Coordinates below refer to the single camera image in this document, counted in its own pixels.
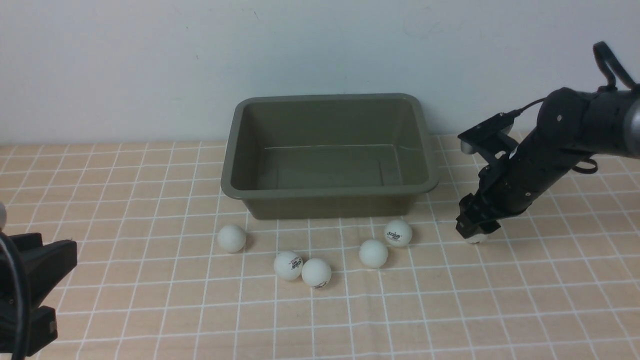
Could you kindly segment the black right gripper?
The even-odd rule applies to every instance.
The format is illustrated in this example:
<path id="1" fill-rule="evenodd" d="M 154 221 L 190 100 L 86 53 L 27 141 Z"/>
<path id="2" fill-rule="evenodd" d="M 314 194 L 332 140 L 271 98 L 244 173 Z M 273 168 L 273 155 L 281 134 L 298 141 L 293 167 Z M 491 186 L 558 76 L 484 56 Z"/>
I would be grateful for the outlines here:
<path id="1" fill-rule="evenodd" d="M 486 175 L 476 196 L 466 194 L 458 203 L 455 230 L 463 239 L 490 235 L 500 219 L 522 214 L 555 182 L 586 157 L 585 151 L 558 145 L 554 135 L 535 128 L 501 161 L 498 175 Z"/>

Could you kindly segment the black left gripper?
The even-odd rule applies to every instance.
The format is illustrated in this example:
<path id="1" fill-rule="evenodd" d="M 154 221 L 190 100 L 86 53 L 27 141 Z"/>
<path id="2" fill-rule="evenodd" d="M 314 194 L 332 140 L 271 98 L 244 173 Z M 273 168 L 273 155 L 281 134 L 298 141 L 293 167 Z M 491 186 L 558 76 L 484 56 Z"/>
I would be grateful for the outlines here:
<path id="1" fill-rule="evenodd" d="M 47 296 L 76 268 L 78 244 L 45 244 L 42 234 L 1 234 L 0 351 L 31 357 L 58 338 L 57 312 Z"/>

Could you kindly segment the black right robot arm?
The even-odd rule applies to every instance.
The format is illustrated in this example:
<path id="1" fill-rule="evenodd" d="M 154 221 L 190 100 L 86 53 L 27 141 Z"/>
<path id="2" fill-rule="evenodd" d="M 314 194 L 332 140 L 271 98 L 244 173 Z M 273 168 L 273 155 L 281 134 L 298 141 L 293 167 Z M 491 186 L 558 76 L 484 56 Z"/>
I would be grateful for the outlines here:
<path id="1" fill-rule="evenodd" d="M 492 234 L 594 155 L 639 157 L 638 91 L 556 89 L 541 100 L 536 126 L 521 142 L 505 132 L 519 114 L 501 112 L 458 136 L 462 150 L 487 162 L 478 190 L 459 201 L 455 229 L 464 239 Z"/>

